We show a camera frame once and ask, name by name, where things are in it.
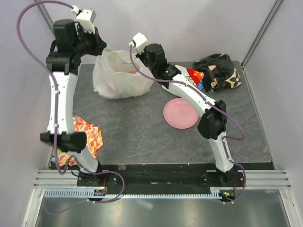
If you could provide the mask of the white plastic bag fruit print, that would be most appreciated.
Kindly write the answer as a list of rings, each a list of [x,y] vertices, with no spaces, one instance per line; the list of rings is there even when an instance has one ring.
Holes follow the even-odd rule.
[[[140,73],[124,73],[125,70],[138,68],[145,75],[152,74],[142,62],[132,54],[135,65],[132,64],[128,51],[111,51],[105,49],[96,58],[92,81],[94,91],[107,99],[121,99],[141,96],[150,91],[153,80],[147,79]]]

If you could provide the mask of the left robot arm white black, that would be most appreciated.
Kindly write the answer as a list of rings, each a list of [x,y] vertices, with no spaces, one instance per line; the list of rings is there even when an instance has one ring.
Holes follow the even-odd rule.
[[[78,186],[102,186],[104,175],[99,162],[87,148],[87,135],[75,131],[73,97],[78,69],[85,55],[98,56],[107,44],[89,19],[62,19],[53,25],[55,40],[46,58],[51,86],[51,111],[47,131],[40,140],[53,146],[59,174],[64,174],[73,159],[78,165]]]

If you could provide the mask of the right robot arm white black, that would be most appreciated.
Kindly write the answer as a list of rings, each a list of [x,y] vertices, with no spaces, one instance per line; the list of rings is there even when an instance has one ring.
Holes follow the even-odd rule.
[[[217,181],[228,186],[236,175],[226,141],[226,104],[214,101],[194,87],[174,65],[166,60],[160,44],[145,44],[136,48],[136,57],[150,70],[151,79],[183,98],[201,117],[198,132],[211,145],[214,157]]]

